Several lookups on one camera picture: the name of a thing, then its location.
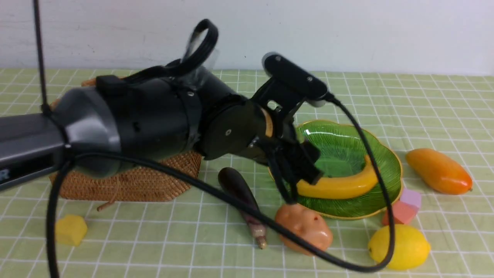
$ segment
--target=yellow foam block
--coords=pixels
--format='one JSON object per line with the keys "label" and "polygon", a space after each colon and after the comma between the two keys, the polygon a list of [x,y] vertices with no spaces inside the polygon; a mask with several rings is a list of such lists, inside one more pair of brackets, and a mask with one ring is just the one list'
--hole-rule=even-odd
{"label": "yellow foam block", "polygon": [[55,224],[55,240],[58,243],[79,246],[86,233],[86,222],[79,215],[68,214]]}

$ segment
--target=pink foam block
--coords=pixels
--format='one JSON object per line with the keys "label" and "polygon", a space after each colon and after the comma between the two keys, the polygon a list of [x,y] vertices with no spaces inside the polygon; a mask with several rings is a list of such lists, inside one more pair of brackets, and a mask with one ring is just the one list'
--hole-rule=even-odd
{"label": "pink foam block", "polygon": [[[412,222],[413,218],[417,215],[417,211],[408,204],[402,201],[397,201],[393,204],[393,216],[395,224],[408,225]],[[384,226],[389,225],[388,212],[384,213],[382,218],[382,224]]]}
{"label": "pink foam block", "polygon": [[413,207],[417,212],[422,206],[422,196],[420,195],[420,193],[406,188],[403,189],[400,201]]}

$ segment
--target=green plate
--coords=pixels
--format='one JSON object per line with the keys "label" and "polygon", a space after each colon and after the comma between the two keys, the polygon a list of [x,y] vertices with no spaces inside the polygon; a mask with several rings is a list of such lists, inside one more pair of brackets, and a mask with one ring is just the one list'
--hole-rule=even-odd
{"label": "green plate", "polygon": [[[297,127],[304,136],[321,151],[316,167],[327,177],[347,177],[357,174],[364,167],[367,154],[364,144],[351,125],[340,125],[327,120],[315,120]],[[392,202],[400,197],[403,170],[397,155],[384,146],[373,134],[364,130],[380,169]],[[301,205],[330,218],[356,220],[373,216],[386,209],[382,190],[377,183],[364,195],[351,199],[319,199],[299,196]]]}

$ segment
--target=toy banana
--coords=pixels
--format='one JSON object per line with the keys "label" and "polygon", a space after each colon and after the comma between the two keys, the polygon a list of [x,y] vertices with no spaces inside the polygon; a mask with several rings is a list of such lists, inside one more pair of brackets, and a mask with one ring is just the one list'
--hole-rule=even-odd
{"label": "toy banana", "polygon": [[350,199],[369,192],[378,182],[368,155],[363,170],[353,176],[338,178],[321,178],[316,185],[304,180],[297,183],[298,194],[305,197],[321,199]]}

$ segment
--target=woven rattan basket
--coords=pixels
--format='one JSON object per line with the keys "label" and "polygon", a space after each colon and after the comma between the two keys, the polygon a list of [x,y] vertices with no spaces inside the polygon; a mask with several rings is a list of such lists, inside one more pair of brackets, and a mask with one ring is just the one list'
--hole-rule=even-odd
{"label": "woven rattan basket", "polygon": [[[95,79],[82,83],[93,86]],[[51,104],[55,107],[58,100]],[[175,168],[197,178],[202,156],[188,152],[160,161],[161,164]],[[49,176],[53,183],[56,173]],[[60,196],[71,200],[107,201],[98,207],[98,211],[115,201],[166,202],[190,189],[190,185],[169,175],[148,169],[135,168],[107,179],[92,179],[77,171],[71,171],[65,178]]]}

